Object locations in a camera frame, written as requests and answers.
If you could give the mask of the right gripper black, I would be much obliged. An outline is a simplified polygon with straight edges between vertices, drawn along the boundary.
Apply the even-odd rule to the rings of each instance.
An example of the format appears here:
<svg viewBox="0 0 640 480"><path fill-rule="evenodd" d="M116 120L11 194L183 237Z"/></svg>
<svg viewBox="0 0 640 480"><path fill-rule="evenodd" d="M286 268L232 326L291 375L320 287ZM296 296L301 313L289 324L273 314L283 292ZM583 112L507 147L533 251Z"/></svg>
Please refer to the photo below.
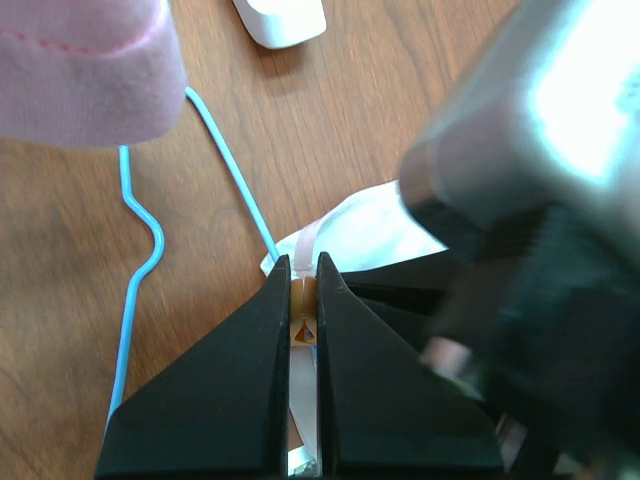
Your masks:
<svg viewBox="0 0 640 480"><path fill-rule="evenodd" d="M440 252L350 272L345 281L404 338L428 338L429 409L498 414L495 434L421 429L393 461L347 441L341 477L549 478L561 454L582 478L639 474L639 271L570 211L549 206L497 224L474 260Z"/></svg>

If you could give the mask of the pink garment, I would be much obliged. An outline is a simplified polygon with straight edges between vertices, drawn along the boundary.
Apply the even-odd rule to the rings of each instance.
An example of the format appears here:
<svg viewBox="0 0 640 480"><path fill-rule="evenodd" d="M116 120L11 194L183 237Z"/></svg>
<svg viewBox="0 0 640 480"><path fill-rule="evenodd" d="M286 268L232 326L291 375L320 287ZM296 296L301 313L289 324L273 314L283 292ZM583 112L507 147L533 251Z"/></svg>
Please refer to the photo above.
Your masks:
<svg viewBox="0 0 640 480"><path fill-rule="evenodd" d="M1 135L65 147L164 135L186 71L166 1L4 1Z"/></svg>

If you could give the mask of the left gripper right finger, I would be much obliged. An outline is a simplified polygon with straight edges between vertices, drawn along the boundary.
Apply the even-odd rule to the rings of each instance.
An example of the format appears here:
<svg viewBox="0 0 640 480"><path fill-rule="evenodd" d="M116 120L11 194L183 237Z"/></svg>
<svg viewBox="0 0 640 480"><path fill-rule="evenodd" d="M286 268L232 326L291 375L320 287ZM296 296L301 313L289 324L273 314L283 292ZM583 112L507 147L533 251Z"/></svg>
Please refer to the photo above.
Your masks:
<svg viewBox="0 0 640 480"><path fill-rule="evenodd" d="M317 266L319 462L339 478L483 477L503 463L488 416Z"/></svg>

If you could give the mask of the white pink-trimmed underwear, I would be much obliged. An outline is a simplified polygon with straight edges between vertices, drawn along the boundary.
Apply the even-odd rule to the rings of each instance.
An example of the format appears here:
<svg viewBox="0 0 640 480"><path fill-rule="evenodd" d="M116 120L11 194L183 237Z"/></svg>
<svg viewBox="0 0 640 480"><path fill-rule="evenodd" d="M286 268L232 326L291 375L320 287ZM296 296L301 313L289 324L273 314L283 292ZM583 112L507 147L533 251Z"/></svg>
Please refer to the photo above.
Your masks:
<svg viewBox="0 0 640 480"><path fill-rule="evenodd" d="M291 261L291 279L316 276L319 254L327 252L341 273L385 267L446 247L418 225L402 204L396 181L360 190L324 216L276 241L265 228L264 274L279 255ZM311 320L296 320L290 329L289 408L302 445L288 452L288 474L307 473L317 463L317 347Z"/></svg>

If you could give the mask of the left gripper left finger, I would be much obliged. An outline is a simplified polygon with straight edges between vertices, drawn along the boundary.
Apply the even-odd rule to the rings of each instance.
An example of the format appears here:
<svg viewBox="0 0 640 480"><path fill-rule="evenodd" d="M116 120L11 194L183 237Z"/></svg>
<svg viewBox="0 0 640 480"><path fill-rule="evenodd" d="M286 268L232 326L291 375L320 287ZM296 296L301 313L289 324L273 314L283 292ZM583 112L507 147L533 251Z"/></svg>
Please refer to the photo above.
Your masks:
<svg viewBox="0 0 640 480"><path fill-rule="evenodd" d="M290 263L110 417L98 478L287 475Z"/></svg>

